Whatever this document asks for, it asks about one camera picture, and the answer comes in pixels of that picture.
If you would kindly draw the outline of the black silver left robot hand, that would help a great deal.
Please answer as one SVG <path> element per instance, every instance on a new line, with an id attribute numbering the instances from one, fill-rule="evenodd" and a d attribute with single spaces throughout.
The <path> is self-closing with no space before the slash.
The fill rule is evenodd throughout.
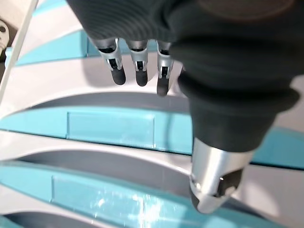
<path id="1" fill-rule="evenodd" d="M 70 0 L 98 47 L 103 39 L 155 39 L 183 65 L 192 118 L 191 200 L 211 213 L 242 171 L 304 73 L 301 0 Z"/>

